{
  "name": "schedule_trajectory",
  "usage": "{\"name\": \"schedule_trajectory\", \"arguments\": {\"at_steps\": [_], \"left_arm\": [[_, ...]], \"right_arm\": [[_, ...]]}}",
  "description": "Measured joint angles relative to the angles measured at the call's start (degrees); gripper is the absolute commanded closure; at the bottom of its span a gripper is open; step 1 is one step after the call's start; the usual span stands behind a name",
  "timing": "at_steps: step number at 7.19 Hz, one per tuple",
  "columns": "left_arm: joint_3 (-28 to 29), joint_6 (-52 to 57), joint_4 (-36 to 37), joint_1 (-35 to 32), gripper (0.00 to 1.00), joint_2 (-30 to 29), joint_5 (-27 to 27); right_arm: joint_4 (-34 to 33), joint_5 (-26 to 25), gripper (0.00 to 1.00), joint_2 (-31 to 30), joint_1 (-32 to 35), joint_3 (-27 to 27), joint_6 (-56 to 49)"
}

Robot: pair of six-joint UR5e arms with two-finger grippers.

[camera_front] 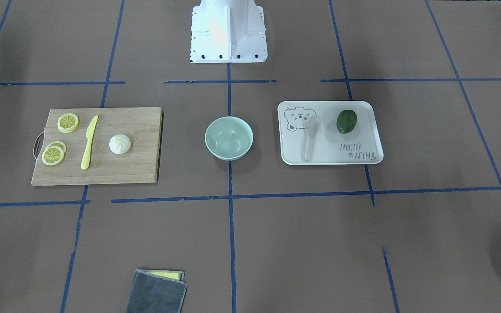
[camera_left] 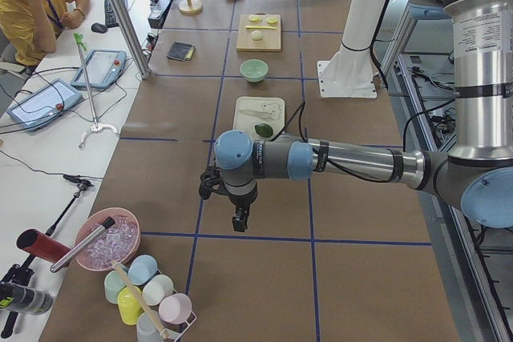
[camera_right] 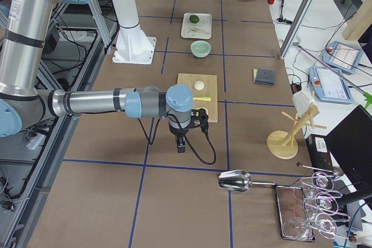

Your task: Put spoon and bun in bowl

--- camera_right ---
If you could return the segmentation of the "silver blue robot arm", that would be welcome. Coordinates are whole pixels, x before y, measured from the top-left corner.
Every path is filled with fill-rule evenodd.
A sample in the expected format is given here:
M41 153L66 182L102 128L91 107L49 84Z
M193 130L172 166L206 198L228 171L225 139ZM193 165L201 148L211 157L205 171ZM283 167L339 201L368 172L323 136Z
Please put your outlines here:
M1 51L1 136L67 114L125 112L132 118L167 119L177 150L185 151L193 96L181 84L108 91L37 90L34 86L54 5L90 0L12 0Z

